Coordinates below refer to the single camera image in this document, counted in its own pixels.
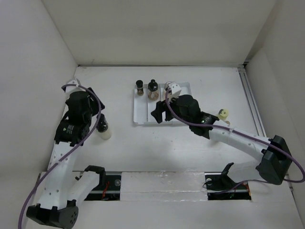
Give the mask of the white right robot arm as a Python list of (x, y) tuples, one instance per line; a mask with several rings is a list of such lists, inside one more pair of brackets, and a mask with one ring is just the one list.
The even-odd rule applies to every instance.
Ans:
[(234, 129), (217, 116), (201, 111), (191, 95), (158, 101), (151, 115), (159, 124), (177, 119), (188, 125), (194, 134), (227, 144), (253, 158), (247, 163), (228, 163), (207, 182), (213, 190), (232, 188), (246, 181), (280, 185), (292, 163), (289, 148), (282, 137), (260, 137)]

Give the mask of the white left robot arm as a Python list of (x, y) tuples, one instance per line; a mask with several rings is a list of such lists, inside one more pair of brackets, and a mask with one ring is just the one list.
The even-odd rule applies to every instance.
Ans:
[(92, 88), (81, 85), (76, 88), (66, 100), (68, 111), (57, 127), (48, 170), (29, 195), (32, 196), (42, 182), (45, 183), (43, 193), (35, 205), (25, 203), (20, 213), (40, 225), (60, 229), (73, 228), (87, 195), (94, 188), (106, 185), (105, 169), (96, 166), (88, 166), (84, 175), (72, 182), (78, 149), (96, 130), (105, 108)]

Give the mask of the black-capped white sauce bottle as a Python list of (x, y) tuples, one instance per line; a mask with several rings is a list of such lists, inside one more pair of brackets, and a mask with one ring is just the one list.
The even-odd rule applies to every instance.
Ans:
[(104, 114), (100, 114), (100, 118), (96, 126), (96, 130), (101, 139), (108, 140), (111, 138), (112, 133)]

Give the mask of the wide glass jar metal rim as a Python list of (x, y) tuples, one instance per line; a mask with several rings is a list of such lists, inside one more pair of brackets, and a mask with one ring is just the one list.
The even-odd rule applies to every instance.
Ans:
[(163, 100), (165, 100), (165, 95), (166, 95), (166, 92), (167, 92), (167, 89), (168, 89), (170, 83), (171, 83), (171, 82), (166, 82), (166, 83), (164, 84), (164, 87), (163, 87), (163, 96), (162, 96), (162, 99), (163, 99)]

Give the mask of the small dark spice shaker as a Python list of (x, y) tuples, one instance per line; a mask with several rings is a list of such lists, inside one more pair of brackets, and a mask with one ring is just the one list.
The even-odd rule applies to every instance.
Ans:
[(143, 91), (143, 81), (142, 80), (137, 80), (135, 85), (136, 85), (136, 89), (137, 89), (137, 94), (139, 96), (142, 96), (144, 94), (144, 91)]

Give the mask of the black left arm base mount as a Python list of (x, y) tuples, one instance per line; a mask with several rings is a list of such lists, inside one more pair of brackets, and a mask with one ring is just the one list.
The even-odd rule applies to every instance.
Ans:
[(121, 194), (121, 172), (106, 172), (100, 166), (87, 166), (84, 171), (75, 177), (77, 181), (83, 174), (94, 172), (99, 175), (99, 183), (85, 196), (85, 201), (118, 201)]

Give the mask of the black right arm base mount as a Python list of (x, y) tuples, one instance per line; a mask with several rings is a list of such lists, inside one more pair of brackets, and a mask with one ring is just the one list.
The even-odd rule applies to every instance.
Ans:
[(252, 200), (248, 184), (240, 184), (233, 189), (236, 182), (228, 177), (229, 163), (221, 172), (207, 172), (204, 174), (203, 188), (207, 190), (208, 200)]

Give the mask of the black-capped glass condiment bottle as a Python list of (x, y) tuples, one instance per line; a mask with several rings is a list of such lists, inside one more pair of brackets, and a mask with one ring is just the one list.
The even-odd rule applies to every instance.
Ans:
[(151, 79), (151, 81), (148, 83), (147, 89), (148, 98), (150, 100), (155, 101), (159, 98), (159, 85), (154, 79)]

